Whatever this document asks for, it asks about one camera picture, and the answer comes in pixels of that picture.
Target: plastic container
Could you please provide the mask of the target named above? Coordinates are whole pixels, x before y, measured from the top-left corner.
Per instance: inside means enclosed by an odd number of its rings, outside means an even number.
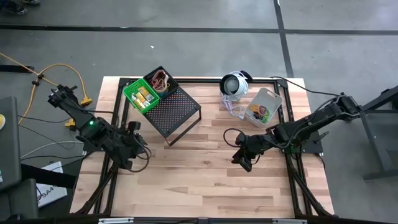
[[[258,128],[265,128],[267,124],[269,124],[269,121],[272,119],[272,117],[275,115],[278,107],[281,106],[282,102],[282,97],[275,94],[273,91],[268,90],[267,88],[261,88],[246,108],[244,119],[254,124]],[[260,120],[254,117],[254,112],[250,110],[251,105],[262,105],[267,108],[269,115],[265,123],[262,123]]]
[[[155,73],[159,70],[163,70],[166,75],[169,76],[169,80],[167,81],[167,83],[170,84],[170,86],[168,87],[168,89],[166,90],[167,93],[163,93],[163,94],[158,94],[160,95],[160,99],[164,99],[168,96],[170,96],[172,93],[174,93],[177,88],[178,88],[178,83],[173,79],[173,77],[166,71],[166,69],[164,69],[163,66],[159,66],[157,67],[155,70],[151,71],[148,75],[144,76],[144,80],[149,83],[150,86],[152,86],[150,83],[152,81],[152,77],[155,75]]]
[[[148,92],[155,98],[154,100],[152,100],[149,106],[145,107],[142,111],[136,106],[136,104],[133,102],[131,95],[132,94],[137,94],[138,88],[140,87],[145,87],[145,89],[148,90]],[[133,84],[127,86],[124,90],[123,90],[124,95],[126,96],[127,99],[129,99],[130,103],[142,114],[148,112],[150,109],[152,109],[154,106],[156,106],[159,103],[159,96],[157,95],[157,93],[155,92],[155,90],[142,78],[138,79],[137,81],[135,81]]]

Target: gray concrete floor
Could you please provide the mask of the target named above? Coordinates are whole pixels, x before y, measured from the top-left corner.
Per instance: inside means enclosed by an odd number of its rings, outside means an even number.
[[[271,0],[42,0],[24,17],[1,15],[0,22],[64,26],[277,28]],[[396,30],[394,0],[280,0],[286,29]],[[396,86],[398,36],[288,35],[294,76],[310,89],[352,95],[359,104]],[[88,94],[97,100],[105,75],[145,75],[158,65],[178,76],[222,76],[247,70],[255,77],[286,77],[278,34],[62,32],[0,30],[0,51],[40,70],[52,63],[69,63],[82,74]],[[4,58],[0,63],[11,64]],[[46,74],[57,83],[80,84],[75,74],[55,68]],[[34,75],[0,74],[0,98],[18,99],[19,114],[29,102]],[[67,118],[47,103],[47,84],[39,86],[30,117]],[[308,94],[314,110],[327,99]],[[23,122],[57,141],[69,141],[63,124]],[[397,222],[398,179],[364,182],[362,175],[378,170],[360,121],[335,122],[322,131],[326,174],[337,215],[345,218]],[[21,154],[50,143],[20,129]],[[74,156],[54,146],[34,155]],[[55,159],[32,159],[44,166]]]

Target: yellow plug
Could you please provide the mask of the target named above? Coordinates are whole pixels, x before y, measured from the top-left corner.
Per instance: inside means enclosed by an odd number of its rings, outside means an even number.
[[[93,102],[93,99],[89,98],[88,96],[85,96],[82,101],[80,101],[81,106],[87,106],[90,105]]]
[[[73,118],[70,118],[67,123],[65,123],[65,127],[69,128],[71,131],[76,131],[76,122]]]

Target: green plastic bin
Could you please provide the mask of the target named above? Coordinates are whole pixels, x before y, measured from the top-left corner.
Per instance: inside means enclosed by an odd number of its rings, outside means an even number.
[[[145,87],[145,89],[148,90],[148,92],[154,96],[154,100],[152,100],[149,106],[145,107],[142,111],[136,106],[136,104],[133,102],[131,95],[132,94],[137,94],[139,93],[138,88],[140,87]],[[155,90],[143,79],[140,78],[137,81],[135,81],[133,84],[127,86],[124,90],[123,90],[124,95],[126,96],[127,99],[129,99],[130,103],[133,105],[133,107],[135,107],[140,113],[145,114],[146,112],[148,112],[150,109],[152,109],[154,106],[156,106],[159,103],[159,96],[157,95],[157,93],[155,92]]]

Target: wooden tabletop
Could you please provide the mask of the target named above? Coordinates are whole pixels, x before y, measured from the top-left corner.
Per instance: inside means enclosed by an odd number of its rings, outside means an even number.
[[[119,78],[104,77],[97,110],[113,110]],[[304,86],[301,78],[291,78],[290,81]],[[247,173],[240,165],[231,163],[236,149],[223,141],[224,130],[231,127],[241,129],[249,135],[262,134],[265,131],[247,121],[230,116],[220,106],[218,84],[181,83],[180,86],[201,104],[202,120],[172,147],[168,146],[145,117],[130,105],[128,121],[141,122],[139,132],[148,142],[153,156],[148,168],[138,174],[119,170],[112,216],[293,217],[284,155],[278,149],[268,150],[253,166],[253,171]],[[263,87],[274,91],[272,85],[250,84],[249,93],[238,104],[245,109]],[[310,114],[307,93],[291,84],[289,92],[295,120]],[[286,118],[285,102],[283,107]],[[96,116],[111,121],[111,114]],[[197,116],[190,118],[169,138],[173,139],[195,119]],[[278,115],[275,114],[269,125],[278,122]],[[237,134],[231,131],[227,134],[227,140],[234,142]],[[81,208],[97,187],[103,157],[103,152],[96,152],[83,161],[71,212]],[[308,154],[304,154],[302,159],[308,187],[325,209],[333,213],[321,161]],[[134,159],[133,169],[139,169],[144,162]],[[297,192],[304,211],[302,193],[300,190]],[[107,194],[108,187],[104,191],[102,208],[106,203]]]

